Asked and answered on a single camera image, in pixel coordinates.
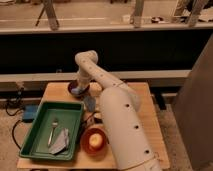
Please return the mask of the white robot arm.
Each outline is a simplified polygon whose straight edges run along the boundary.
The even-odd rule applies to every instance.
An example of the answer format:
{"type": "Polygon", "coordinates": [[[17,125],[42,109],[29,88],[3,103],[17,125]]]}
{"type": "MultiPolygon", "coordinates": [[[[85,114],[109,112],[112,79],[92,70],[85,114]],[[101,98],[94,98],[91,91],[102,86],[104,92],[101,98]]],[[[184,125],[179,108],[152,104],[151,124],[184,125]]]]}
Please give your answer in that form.
{"type": "Polygon", "coordinates": [[[79,66],[75,95],[83,94],[90,81],[99,83],[99,109],[117,168],[122,171],[162,171],[137,114],[139,95],[126,83],[97,65],[94,50],[75,55],[79,66]]]}

